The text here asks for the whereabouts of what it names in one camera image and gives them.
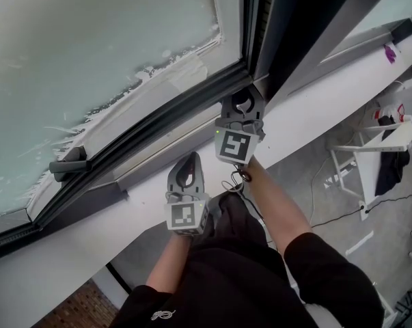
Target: black cloth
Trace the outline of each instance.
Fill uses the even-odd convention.
[[[384,115],[379,119],[380,126],[392,125],[396,122],[392,117]],[[386,130],[383,133],[382,141],[390,136],[394,130]],[[382,152],[381,168],[377,178],[375,195],[384,195],[402,181],[403,167],[409,164],[411,156],[409,152]]]
[[[177,291],[136,287],[112,328],[317,327],[239,196],[226,195],[220,207],[215,231],[191,249]],[[284,259],[304,302],[324,306],[345,327],[381,327],[383,308],[370,280],[320,237],[300,235]]]

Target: black sleeve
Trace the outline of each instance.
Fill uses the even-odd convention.
[[[125,300],[110,328],[144,327],[156,311],[172,296],[149,286],[138,286]]]
[[[284,260],[304,302],[327,308],[346,328],[382,327],[384,309],[371,281],[319,236],[298,236]]]

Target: black cable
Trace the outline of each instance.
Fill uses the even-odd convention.
[[[398,200],[406,200],[406,199],[408,199],[408,198],[410,198],[410,197],[412,197],[412,194],[407,195],[406,197],[399,197],[399,198],[394,199],[394,200],[381,200],[381,201],[380,201],[379,203],[377,203],[375,206],[372,206],[370,209],[368,209],[368,210],[365,212],[365,214],[368,214],[371,210],[373,210],[374,208],[376,208],[376,206],[378,206],[378,205],[380,205],[380,204],[382,204],[382,203],[385,203],[385,202],[396,202],[396,201],[398,201]],[[345,216],[353,215],[353,214],[361,211],[362,209],[363,209],[363,206],[362,206],[360,209],[358,209],[358,210],[355,210],[355,211],[353,211],[353,212],[351,212],[351,213],[348,213],[348,214],[344,214],[344,215],[342,215],[342,216],[340,216],[340,217],[336,217],[335,219],[328,220],[328,221],[322,222],[322,223],[317,223],[316,225],[313,225],[312,228],[315,228],[315,227],[318,227],[318,226],[322,226],[322,225],[326,225],[326,224],[331,223],[331,222],[333,222],[333,221],[337,221],[337,220],[339,220],[339,219],[342,219],[342,218],[345,217]]]
[[[243,181],[245,182],[250,182],[251,181],[251,176],[250,174],[248,174],[247,172],[244,172],[243,170],[240,169],[239,166],[237,165],[233,165],[236,168],[235,172],[232,172],[232,175],[230,176],[230,178],[232,179],[234,186],[239,185],[238,182],[236,181],[236,179],[234,178],[235,174],[239,174],[239,176],[242,178]],[[245,194],[243,193],[244,191],[244,186],[242,186],[242,189],[240,191],[238,191],[237,193],[239,195],[241,195],[241,197],[246,200],[247,202],[249,202],[251,204],[251,206],[253,207],[254,211],[256,212],[256,214],[259,216],[259,218],[261,218],[263,220],[263,216],[259,213],[259,210],[256,208],[256,206],[254,205],[254,203],[247,197],[245,197]]]
[[[379,203],[377,203],[375,206],[372,206],[371,208],[369,208],[369,209],[365,212],[365,214],[368,214],[371,210],[373,210],[374,208],[376,208],[376,206],[378,206],[379,204],[382,204],[382,203],[384,203],[384,202],[396,202],[396,201],[398,201],[398,200],[407,200],[409,197],[412,197],[412,194],[407,195],[406,197],[397,198],[396,200],[382,200],[382,201],[380,201]]]
[[[242,191],[240,192],[240,194],[243,197],[243,199],[245,199],[247,202],[249,202],[251,204],[251,206],[253,207],[256,214],[259,215],[259,218],[261,218],[263,220],[263,216],[259,213],[259,210],[256,208],[254,203],[249,198],[245,197],[245,195],[244,195],[244,193],[242,193]]]
[[[357,213],[358,211],[361,211],[362,209],[363,209],[363,206],[362,206],[362,208],[360,208],[360,209],[358,209],[358,210],[355,210],[355,211],[353,211],[353,212],[351,212],[351,213],[348,213],[348,214],[344,214],[344,215],[342,215],[342,216],[340,216],[340,217],[337,217],[337,218],[335,218],[335,219],[328,220],[328,221],[322,222],[322,223],[317,223],[316,225],[313,225],[312,228],[315,228],[315,227],[318,227],[318,226],[322,226],[322,225],[326,225],[326,224],[328,224],[328,223],[331,223],[331,222],[334,222],[334,221],[336,221],[336,220],[342,219],[342,218],[345,217],[345,216],[353,215],[353,214]]]

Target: gray floor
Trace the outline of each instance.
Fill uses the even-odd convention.
[[[352,136],[348,124],[359,122],[362,113],[363,108],[269,168],[272,177],[294,198],[308,219],[312,212],[312,178],[329,157],[325,150],[326,142],[337,141],[345,144]],[[396,199],[412,193],[412,148],[410,153],[411,162],[404,169],[403,181],[380,200]],[[333,175],[333,164],[329,159],[314,181],[315,212],[312,225],[359,208],[355,198],[340,191],[336,183],[328,181]],[[357,169],[352,169],[344,180],[350,187],[358,189]],[[348,259],[376,283],[377,290],[391,305],[394,305],[411,286],[412,261],[407,255],[412,249],[412,238],[409,235],[411,230],[412,197],[381,204],[365,221],[360,221],[359,213],[356,213],[314,228],[315,233],[341,254],[345,254],[347,249],[374,231],[374,236],[348,256]],[[158,225],[131,243],[113,259],[112,264],[132,287],[143,284],[168,237],[169,232],[165,224]]]

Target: purple object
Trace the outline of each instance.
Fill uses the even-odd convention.
[[[397,57],[396,53],[389,46],[384,45],[384,47],[385,47],[385,54],[386,54],[386,57],[388,58],[388,61],[390,62],[390,64],[393,64],[396,61],[396,57]]]

